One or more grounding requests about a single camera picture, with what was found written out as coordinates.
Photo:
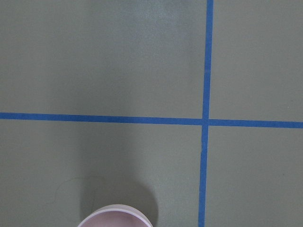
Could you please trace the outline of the pink bowl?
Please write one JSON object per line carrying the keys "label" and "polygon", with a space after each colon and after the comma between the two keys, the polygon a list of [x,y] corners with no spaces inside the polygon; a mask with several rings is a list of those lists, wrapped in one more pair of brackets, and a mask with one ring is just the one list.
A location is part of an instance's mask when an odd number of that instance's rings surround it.
{"label": "pink bowl", "polygon": [[113,204],[94,211],[78,227],[152,227],[152,223],[131,206]]}

